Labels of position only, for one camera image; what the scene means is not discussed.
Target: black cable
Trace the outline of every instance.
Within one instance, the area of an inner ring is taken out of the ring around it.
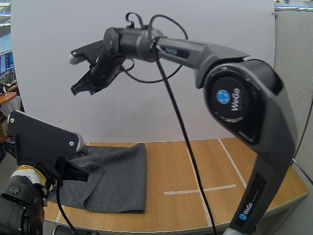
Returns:
[[[55,178],[58,180],[57,182],[57,186],[55,187],[57,189],[57,192],[56,192],[56,198],[57,198],[57,204],[58,204],[58,207],[59,207],[59,210],[62,214],[62,216],[64,217],[65,221],[67,222],[67,224],[72,228],[73,232],[78,235],[76,229],[74,228],[74,226],[72,225],[72,223],[70,222],[70,220],[68,219],[67,215],[65,214],[63,208],[62,208],[62,205],[61,205],[61,200],[60,200],[60,188],[63,186],[63,180],[62,180],[62,177],[61,175],[59,174],[59,172],[54,169],[53,166],[51,166],[49,163],[46,163],[46,162],[43,162],[43,161],[39,161],[39,162],[36,162],[34,164],[34,169],[36,168],[36,166],[38,165],[42,165],[44,166],[45,168],[47,168],[54,176]],[[50,191],[47,190],[48,193],[47,193],[47,197],[50,198]]]
[[[174,107],[174,110],[175,110],[175,113],[176,113],[176,116],[179,120],[179,124],[180,124],[180,128],[181,128],[181,131],[182,131],[182,134],[184,136],[184,139],[185,139],[185,142],[186,142],[186,145],[187,145],[187,148],[188,148],[188,151],[189,151],[189,154],[190,154],[190,158],[191,158],[191,161],[192,161],[192,165],[194,167],[194,170],[195,170],[195,174],[196,174],[196,178],[197,178],[197,181],[198,181],[198,185],[199,185],[199,189],[200,189],[200,193],[203,197],[203,200],[204,200],[204,203],[205,203],[205,206],[209,212],[209,215],[210,215],[210,219],[211,219],[211,224],[212,224],[212,228],[213,228],[213,231],[214,231],[214,234],[217,235],[217,232],[216,232],[216,228],[215,228],[215,223],[214,223],[214,218],[213,218],[213,214],[212,214],[212,211],[210,209],[210,205],[206,199],[206,196],[205,196],[205,193],[204,193],[204,190],[203,190],[203,187],[202,187],[202,183],[201,183],[201,178],[200,178],[200,174],[199,174],[199,170],[198,170],[198,166],[197,166],[197,162],[196,162],[196,159],[195,159],[195,156],[194,156],[194,153],[192,151],[192,148],[191,148],[191,144],[190,144],[190,141],[189,141],[189,137],[187,135],[187,131],[186,131],[186,128],[185,128],[185,125],[184,125],[184,122],[182,120],[182,117],[181,117],[181,114],[180,114],[180,111],[179,111],[179,108],[178,108],[178,105],[176,103],[176,100],[175,100],[175,97],[174,97],[174,94],[173,94],[173,91],[171,89],[171,86],[168,82],[168,77],[166,77],[166,74],[165,74],[165,71],[162,67],[162,64],[159,60],[159,56],[158,56],[158,53],[157,53],[157,48],[156,48],[156,42],[153,42],[152,41],[152,24],[154,22],[154,20],[158,17],[162,17],[162,18],[165,18],[165,19],[168,19],[169,21],[173,22],[174,24],[176,24],[182,31],[183,33],[185,34],[185,37],[186,39],[188,39],[188,36],[187,36],[187,33],[186,31],[184,30],[184,28],[179,24],[177,23],[175,20],[171,19],[170,17],[168,16],[164,16],[164,15],[154,15],[151,19],[150,19],[150,22],[149,22],[149,25],[148,25],[148,41],[151,42],[151,51],[152,51],[152,55],[156,61],[156,64],[157,64],[157,67],[162,75],[162,81],[164,81],[164,84],[166,86],[166,90],[170,96],[170,99],[171,99],[171,102],[173,104],[173,107]]]
[[[47,168],[54,176],[55,178],[58,180],[58,184],[57,187],[54,186],[54,188],[58,188],[58,187],[62,187],[63,186],[63,180],[62,180],[62,176],[59,174],[59,172],[54,169],[53,166],[51,166],[49,163],[46,163],[44,161],[38,161],[34,164],[34,169],[36,168],[36,166],[38,165],[43,165],[45,168]]]
[[[307,130],[308,123],[309,123],[309,119],[310,119],[310,116],[311,116],[312,107],[313,107],[313,97],[312,97],[312,100],[311,100],[311,106],[310,106],[310,109],[309,109],[309,113],[308,113],[308,116],[307,116],[307,120],[306,120],[304,129],[303,129],[303,132],[302,132],[302,135],[301,135],[301,138],[300,138],[298,147],[297,147],[296,151],[294,152],[293,158],[296,157],[296,155],[297,155],[297,153],[298,153],[298,151],[299,151],[300,145],[301,145],[301,143],[302,143],[303,137],[304,137],[304,135],[305,135],[305,131]]]
[[[169,18],[168,16],[164,16],[164,15],[154,15],[151,19],[150,19],[150,22],[149,22],[149,25],[148,25],[148,42],[152,42],[152,24],[153,22],[155,21],[156,18],[165,18],[171,22],[173,22],[174,24],[176,24],[184,33],[185,35],[185,39],[188,39],[188,35],[187,35],[187,32],[186,30],[179,24],[177,23],[176,21],[174,21],[173,19]],[[180,69],[181,69],[182,65],[179,65],[177,67],[177,69],[172,72],[169,76],[167,76],[166,78],[169,79],[171,77],[173,77]],[[153,81],[147,81],[147,80],[141,80],[139,78],[136,78],[135,76],[131,75],[123,66],[121,66],[122,70],[130,77],[132,78],[133,80],[137,81],[137,82],[140,82],[140,83],[145,83],[145,84],[153,84],[153,83],[158,83],[158,82],[162,82],[163,79],[159,79],[159,80],[153,80]]]
[[[189,154],[190,154],[190,158],[191,158],[191,161],[192,161],[192,165],[195,169],[195,174],[196,174],[196,178],[197,178],[197,181],[198,181],[198,184],[199,184],[199,189],[200,189],[200,192],[201,192],[201,195],[204,199],[204,203],[206,205],[206,208],[209,212],[209,215],[210,215],[210,219],[211,219],[211,223],[212,223],[212,227],[213,227],[213,231],[214,231],[214,234],[217,235],[217,232],[216,232],[216,228],[215,228],[215,223],[214,223],[214,219],[213,219],[213,214],[212,214],[212,211],[210,209],[210,206],[209,206],[209,203],[206,199],[206,196],[205,196],[205,193],[204,193],[204,190],[203,190],[203,187],[202,187],[202,183],[201,183],[201,178],[200,178],[200,174],[199,174],[199,170],[198,170],[198,167],[197,167],[197,162],[196,162],[196,159],[195,159],[195,156],[194,156],[194,153],[192,151],[192,148],[191,148],[191,145],[190,145],[190,141],[189,141],[189,138],[188,138],[188,135],[187,135],[187,131],[186,131],[186,128],[185,128],[185,125],[184,125],[184,122],[182,120],[182,117],[181,117],[181,114],[180,114],[180,111],[179,111],[179,108],[178,108],[178,105],[175,101],[175,97],[174,97],[174,94],[172,92],[172,89],[170,87],[170,84],[166,78],[166,74],[164,72],[164,69],[160,63],[160,60],[158,58],[158,55],[157,55],[157,49],[155,47],[153,47],[152,49],[152,54],[153,54],[153,57],[155,58],[156,60],[156,64],[157,64],[157,67],[162,75],[162,78],[163,78],[163,81],[165,83],[165,86],[166,86],[166,89],[167,89],[167,92],[168,92],[168,95],[170,96],[170,99],[172,101],[172,104],[173,104],[173,107],[174,107],[174,110],[175,110],[175,113],[177,115],[177,118],[179,120],[179,124],[180,124],[180,128],[181,128],[181,131],[182,131],[182,134],[184,135],[184,139],[185,139],[185,142],[186,142],[186,145],[187,145],[187,148],[188,148],[188,151],[189,151]]]
[[[65,221],[67,222],[67,224],[71,227],[71,229],[73,230],[73,232],[78,235],[76,229],[74,228],[74,226],[72,225],[72,223],[70,222],[70,220],[68,219],[67,215],[65,214],[62,205],[61,205],[61,200],[60,200],[60,187],[57,188],[57,193],[56,193],[56,198],[57,198],[57,204],[59,207],[59,210],[63,216],[63,218],[65,219]]]

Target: wego logo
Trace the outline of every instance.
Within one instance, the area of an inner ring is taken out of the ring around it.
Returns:
[[[240,102],[240,90],[238,88],[234,89],[234,93],[231,94],[231,97],[233,97],[233,101],[231,102],[231,110],[232,111],[238,111],[238,106]]]

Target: desk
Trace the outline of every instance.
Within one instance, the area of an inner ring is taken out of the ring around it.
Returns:
[[[136,143],[90,143],[95,146],[132,146]],[[256,154],[236,138],[191,142],[201,181],[215,224],[225,229],[235,213],[251,175]],[[64,207],[74,226],[103,231],[179,234],[212,232],[210,219],[198,193],[186,145],[178,142],[145,143],[147,199],[144,214],[98,213]],[[297,204],[308,188],[289,167],[285,179],[264,217]],[[45,218],[66,223],[55,203],[45,208]]]

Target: robotic arm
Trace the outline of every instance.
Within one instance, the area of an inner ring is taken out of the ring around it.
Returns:
[[[130,14],[126,15],[130,26],[108,28],[102,41],[71,52],[70,63],[90,63],[89,71],[71,91],[74,95],[82,91],[93,95],[108,87],[120,73],[130,70],[122,67],[126,59],[156,60],[159,66],[158,58],[163,58],[180,64],[179,68],[194,69],[196,87],[203,89],[212,116],[257,153],[244,195],[224,233],[252,234],[285,177],[297,142],[282,80],[264,61],[244,60],[248,55],[241,51],[189,41],[185,32],[186,40],[167,38],[152,28],[157,17],[173,21],[166,16],[156,15],[149,25],[143,25],[134,13],[140,23],[140,28],[135,28],[128,19]],[[19,167],[0,196],[0,233],[42,235],[51,186],[57,186],[60,199],[63,180],[88,180],[88,173],[67,158],[82,148],[83,140],[77,133],[19,111],[13,111],[8,120],[7,131],[15,142]],[[65,217],[60,200],[58,205]],[[65,227],[58,229],[72,234]]]
[[[245,61],[248,55],[241,51],[167,38],[137,17],[141,28],[135,28],[133,22],[126,28],[108,28],[103,41],[71,52],[70,63],[88,60],[91,67],[72,86],[72,92],[95,94],[123,71],[126,58],[154,62],[154,48],[160,58],[194,69],[196,87],[203,88],[212,116],[257,153],[246,191],[225,232],[252,234],[285,177],[297,142],[282,80],[264,61]]]

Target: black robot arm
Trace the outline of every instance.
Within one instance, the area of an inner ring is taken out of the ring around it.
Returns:
[[[285,177],[297,142],[286,89],[276,72],[264,61],[245,61],[249,55],[244,52],[216,44],[167,38],[150,25],[109,28],[103,43],[97,46],[101,51],[99,58],[118,61],[116,66],[108,68],[101,65],[99,59],[90,61],[88,51],[84,53],[81,48],[73,50],[70,56],[72,64],[85,59],[90,62],[86,86],[81,80],[77,84],[91,94],[102,89],[99,81],[110,84],[116,79],[122,72],[119,65],[126,58],[154,62],[153,49],[159,58],[195,70],[196,87],[203,88],[212,116],[257,153],[246,191],[225,232],[226,235],[252,234]],[[110,75],[93,77],[95,67],[96,70],[108,68],[109,72],[105,73]],[[72,87],[74,94],[79,92],[77,84]]]

